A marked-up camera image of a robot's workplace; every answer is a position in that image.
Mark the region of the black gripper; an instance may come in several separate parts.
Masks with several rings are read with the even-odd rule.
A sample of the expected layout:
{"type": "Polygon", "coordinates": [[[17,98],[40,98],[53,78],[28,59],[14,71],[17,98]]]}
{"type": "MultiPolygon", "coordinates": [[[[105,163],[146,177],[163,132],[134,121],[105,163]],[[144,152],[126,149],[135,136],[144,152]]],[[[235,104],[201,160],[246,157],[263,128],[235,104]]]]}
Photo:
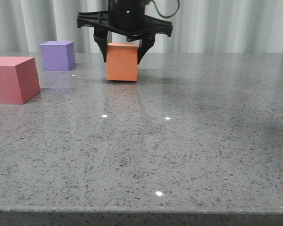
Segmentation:
{"type": "Polygon", "coordinates": [[[145,14],[150,0],[109,0],[108,10],[80,12],[77,15],[77,27],[92,27],[93,38],[98,44],[104,62],[107,61],[108,33],[117,33],[127,37],[128,41],[140,40],[137,64],[155,44],[156,34],[171,36],[173,25],[169,21],[157,19],[145,14]]]}

